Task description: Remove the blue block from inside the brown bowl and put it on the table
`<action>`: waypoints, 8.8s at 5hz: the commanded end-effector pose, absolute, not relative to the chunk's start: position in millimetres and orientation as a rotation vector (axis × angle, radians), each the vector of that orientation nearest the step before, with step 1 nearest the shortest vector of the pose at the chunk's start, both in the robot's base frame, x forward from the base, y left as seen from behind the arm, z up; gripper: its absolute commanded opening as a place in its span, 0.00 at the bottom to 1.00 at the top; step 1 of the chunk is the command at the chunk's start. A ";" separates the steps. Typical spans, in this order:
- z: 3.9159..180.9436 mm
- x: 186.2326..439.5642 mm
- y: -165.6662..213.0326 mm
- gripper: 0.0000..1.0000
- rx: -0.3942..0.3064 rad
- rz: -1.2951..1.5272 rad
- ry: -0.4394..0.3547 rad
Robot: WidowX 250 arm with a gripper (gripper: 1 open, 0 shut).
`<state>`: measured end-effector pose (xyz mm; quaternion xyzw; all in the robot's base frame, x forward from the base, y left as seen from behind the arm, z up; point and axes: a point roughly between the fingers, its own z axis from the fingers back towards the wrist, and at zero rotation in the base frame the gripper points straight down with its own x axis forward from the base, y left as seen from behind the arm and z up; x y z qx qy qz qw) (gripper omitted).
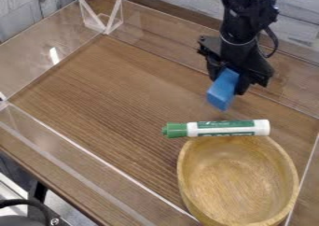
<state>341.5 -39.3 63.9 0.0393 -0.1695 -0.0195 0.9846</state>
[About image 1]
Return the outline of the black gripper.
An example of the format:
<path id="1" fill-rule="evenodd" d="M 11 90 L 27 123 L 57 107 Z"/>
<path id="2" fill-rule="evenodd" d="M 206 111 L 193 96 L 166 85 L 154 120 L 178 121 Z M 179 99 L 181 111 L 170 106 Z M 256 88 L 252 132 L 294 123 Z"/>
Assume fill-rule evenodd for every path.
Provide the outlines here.
<path id="1" fill-rule="evenodd" d="M 222 36 L 202 35 L 198 43 L 198 53 L 206 58 L 212 81 L 230 68 L 240 74 L 237 95 L 244 95 L 254 84 L 269 86 L 274 68 L 260 50 L 256 39 L 246 44 L 233 44 Z"/>

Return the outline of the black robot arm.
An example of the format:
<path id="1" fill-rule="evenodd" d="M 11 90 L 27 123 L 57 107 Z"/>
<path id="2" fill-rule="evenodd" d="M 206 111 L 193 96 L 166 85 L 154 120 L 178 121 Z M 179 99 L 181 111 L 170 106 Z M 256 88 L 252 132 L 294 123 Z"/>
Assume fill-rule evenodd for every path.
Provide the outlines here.
<path id="1" fill-rule="evenodd" d="M 230 67 L 238 74 L 236 94 L 244 95 L 258 84 L 269 86 L 274 68 L 269 62 L 278 50 L 280 40 L 272 29 L 278 21 L 277 0 L 221 0 L 224 21 L 220 37 L 202 35 L 198 53 L 208 61 L 213 81 Z"/>

